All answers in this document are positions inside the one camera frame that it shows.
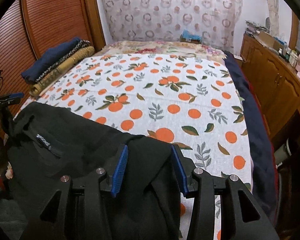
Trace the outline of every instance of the orange print bed sheet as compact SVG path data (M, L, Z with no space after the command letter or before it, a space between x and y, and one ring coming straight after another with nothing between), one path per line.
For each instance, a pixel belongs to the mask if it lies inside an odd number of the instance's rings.
M251 185L243 108L220 63L167 54L86 58L37 101L123 132L176 143L197 167L214 176L236 174ZM180 231L186 239L193 201L182 197L181 203ZM217 239L219 197L215 205Z

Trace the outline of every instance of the folded blanket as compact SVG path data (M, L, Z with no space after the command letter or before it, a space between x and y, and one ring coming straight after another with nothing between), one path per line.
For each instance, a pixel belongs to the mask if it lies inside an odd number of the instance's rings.
M21 73L27 84L35 84L51 70L64 62L81 48L91 46L89 41L76 37L69 42L64 42L57 47L47 49L46 52L30 68Z
M70 70L75 64L86 57L90 57L94 54L94 47L89 46L86 48L79 49L72 56L62 62L54 70L50 71L44 78L42 78L38 83L34 84L30 89L29 94L32 96L38 96L46 87L51 83L58 80L63 76L68 70Z

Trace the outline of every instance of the blue folded blanket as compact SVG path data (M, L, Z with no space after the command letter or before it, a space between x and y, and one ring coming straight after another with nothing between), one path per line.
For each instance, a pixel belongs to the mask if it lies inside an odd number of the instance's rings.
M54 48L47 49L30 68L21 73L27 84L35 84L42 73L51 65L57 62L65 54L69 53L79 42L80 38L75 37L71 41L64 42Z

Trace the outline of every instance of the silver bolt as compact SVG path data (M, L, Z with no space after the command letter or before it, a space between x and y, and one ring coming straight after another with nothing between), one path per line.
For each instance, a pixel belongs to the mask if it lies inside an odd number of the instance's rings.
M102 174L102 173L104 173L105 172L105 169L104 168L98 168L98 169L96 169L96 173L97 174Z
M201 169L201 168L195 168L194 169L194 173L196 173L196 174L202 174L203 173L203 169Z
M232 174L232 175L230 175L230 179L231 179L232 181L238 181L238 180L239 180L239 177L238 177L237 175Z
M65 175L60 178L62 182L67 182L69 180L69 176Z

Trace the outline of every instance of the dark blue blanket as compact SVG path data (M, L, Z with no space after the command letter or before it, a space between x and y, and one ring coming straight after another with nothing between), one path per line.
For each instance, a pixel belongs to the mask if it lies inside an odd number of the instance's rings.
M225 65L240 96L245 99L243 101L244 117L254 164L253 196L273 223L277 207L277 176L273 164L272 144L258 105L250 92L249 83L234 56L227 51L225 54L227 56Z
M21 76L27 84L35 84L36 79L47 70L52 64L71 51L80 41L78 37L71 41L61 43L60 45L47 49L30 68L21 73Z

